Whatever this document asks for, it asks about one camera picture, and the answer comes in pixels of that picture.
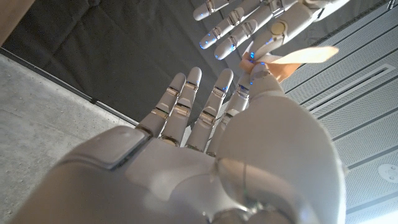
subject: blue led light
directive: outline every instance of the blue led light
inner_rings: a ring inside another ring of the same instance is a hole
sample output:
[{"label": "blue led light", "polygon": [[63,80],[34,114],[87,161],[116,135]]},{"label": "blue led light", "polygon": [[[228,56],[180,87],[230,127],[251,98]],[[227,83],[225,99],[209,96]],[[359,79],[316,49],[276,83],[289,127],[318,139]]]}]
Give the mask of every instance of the blue led light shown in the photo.
[{"label": "blue led light", "polygon": [[271,39],[269,39],[269,40],[266,42],[266,45],[268,45],[269,43],[271,43],[271,41],[272,41],[272,37],[271,37]]}]

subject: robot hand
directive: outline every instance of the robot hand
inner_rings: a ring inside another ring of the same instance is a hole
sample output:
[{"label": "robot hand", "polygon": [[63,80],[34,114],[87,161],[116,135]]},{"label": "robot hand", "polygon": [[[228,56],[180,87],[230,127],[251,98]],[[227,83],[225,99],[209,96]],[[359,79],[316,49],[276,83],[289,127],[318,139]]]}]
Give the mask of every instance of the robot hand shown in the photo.
[{"label": "robot hand", "polygon": [[[207,0],[193,12],[199,21],[233,0]],[[349,0],[244,0],[227,18],[213,28],[200,47],[207,49],[229,31],[236,28],[215,50],[218,60],[224,59],[273,17],[277,20],[252,44],[250,56],[257,60],[266,53],[293,39],[312,22],[319,21],[339,9]]]},{"label": "robot hand", "polygon": [[136,129],[115,127],[68,153],[12,223],[343,223],[343,171],[330,139],[266,65],[239,81],[228,106],[235,116],[203,153],[232,76],[222,71],[186,147],[196,67],[175,76]]}]

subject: fingertip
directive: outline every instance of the fingertip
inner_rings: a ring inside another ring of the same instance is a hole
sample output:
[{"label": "fingertip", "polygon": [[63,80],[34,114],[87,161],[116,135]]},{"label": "fingertip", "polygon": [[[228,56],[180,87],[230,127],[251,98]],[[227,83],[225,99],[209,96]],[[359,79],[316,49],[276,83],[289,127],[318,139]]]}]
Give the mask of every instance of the fingertip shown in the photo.
[{"label": "fingertip", "polygon": [[220,43],[219,46],[217,46],[217,48],[215,50],[215,57],[218,60],[222,60],[225,57],[227,57],[235,49],[236,49],[236,46],[234,45],[231,38],[228,37],[226,40],[224,40],[222,43]]},{"label": "fingertip", "polygon": [[233,77],[234,73],[232,72],[232,70],[226,68],[220,73],[214,86],[224,91],[228,91],[228,87],[231,84]]},{"label": "fingertip", "polygon": [[215,42],[217,41],[216,36],[214,35],[213,32],[209,32],[206,36],[204,36],[199,45],[202,49],[207,49],[208,47],[210,47],[211,45],[213,45]]},{"label": "fingertip", "polygon": [[201,6],[199,6],[197,9],[194,10],[193,12],[193,18],[196,21],[200,21],[210,15],[209,10],[207,8],[206,3],[203,3]]},{"label": "fingertip", "polygon": [[194,83],[199,86],[201,80],[201,70],[198,67],[193,67],[187,77],[187,82]]},{"label": "fingertip", "polygon": [[169,86],[175,90],[181,91],[181,89],[186,81],[187,81],[187,79],[185,78],[185,75],[180,72],[174,76],[174,78]]}]

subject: paper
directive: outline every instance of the paper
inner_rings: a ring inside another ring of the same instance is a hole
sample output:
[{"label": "paper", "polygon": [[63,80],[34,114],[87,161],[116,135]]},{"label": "paper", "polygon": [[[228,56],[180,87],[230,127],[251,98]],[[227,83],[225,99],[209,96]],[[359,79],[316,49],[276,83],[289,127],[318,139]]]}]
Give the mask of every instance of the paper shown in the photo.
[{"label": "paper", "polygon": [[292,52],[285,57],[266,54],[258,61],[252,62],[249,54],[246,52],[239,63],[239,67],[250,73],[256,64],[265,62],[268,70],[276,77],[278,82],[281,82],[291,76],[302,63],[326,62],[337,53],[338,48],[336,47],[309,47]]}]

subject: perforated ceiling panel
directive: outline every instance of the perforated ceiling panel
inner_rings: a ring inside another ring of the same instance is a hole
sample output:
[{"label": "perforated ceiling panel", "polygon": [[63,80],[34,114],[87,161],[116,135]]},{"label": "perforated ceiling panel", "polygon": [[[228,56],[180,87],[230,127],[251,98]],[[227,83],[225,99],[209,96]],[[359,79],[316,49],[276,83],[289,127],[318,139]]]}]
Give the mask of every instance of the perforated ceiling panel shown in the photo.
[{"label": "perforated ceiling panel", "polygon": [[347,167],[398,145],[398,111],[334,142]]},{"label": "perforated ceiling panel", "polygon": [[378,205],[373,205],[368,208],[358,210],[356,212],[350,213],[347,216],[347,223],[361,223],[367,220],[372,220],[382,215],[387,215],[388,213],[398,210],[398,196],[392,199],[381,202]]},{"label": "perforated ceiling panel", "polygon": [[352,24],[322,44],[337,46],[338,55],[282,83],[328,130],[349,169],[347,224],[398,209],[398,176],[385,179],[378,170],[398,165],[397,14],[396,7],[379,9]]},{"label": "perforated ceiling panel", "polygon": [[377,168],[381,164],[398,164],[398,151],[349,171],[346,176],[348,210],[398,191],[398,184],[390,183],[379,175]]},{"label": "perforated ceiling panel", "polygon": [[[324,41],[320,45],[321,46],[327,46],[327,45],[339,46],[338,44],[340,42],[342,42],[343,40],[346,40],[347,38],[351,37],[352,35],[358,35],[358,34],[356,34],[356,31],[365,28],[366,25],[369,23],[375,22],[376,19],[380,15],[383,15],[385,12],[386,12],[386,7],[384,7],[384,6],[380,7],[379,9],[373,11],[372,13],[368,14],[367,16],[365,16],[364,18],[355,22],[354,24],[351,24],[349,27],[347,27],[346,29],[337,33],[333,37],[330,37],[328,40]],[[374,33],[372,30],[374,28],[375,27],[372,27],[371,29],[366,30],[361,35],[371,35],[369,33]],[[342,52],[340,52],[339,55],[334,56],[331,60],[337,61],[338,60],[337,58],[341,59],[344,56],[346,56],[346,54],[342,54]],[[327,68],[331,64],[332,64],[331,61],[329,61],[329,62],[321,63],[318,65],[314,65],[314,64],[304,65],[300,68],[300,70],[302,72],[300,72],[300,74],[297,74],[297,73],[293,74],[288,80],[285,80],[282,83],[282,87],[284,88],[284,90],[286,92],[288,92],[291,89],[293,89],[293,88],[297,87],[298,85],[300,85],[301,83],[303,83],[304,81],[308,80],[310,77],[313,77],[314,75],[316,75],[317,72],[320,72],[323,69]]]},{"label": "perforated ceiling panel", "polygon": [[398,48],[398,42],[396,41],[397,36],[398,27],[381,35],[378,39],[368,43],[351,55],[344,57],[344,60],[334,63],[332,66],[313,77],[310,81],[288,92],[287,95],[298,103],[303,103],[305,100],[317,96],[327,88],[344,80],[347,76],[361,71],[364,67],[374,63],[379,58],[385,57],[386,54],[393,52],[394,49]]}]

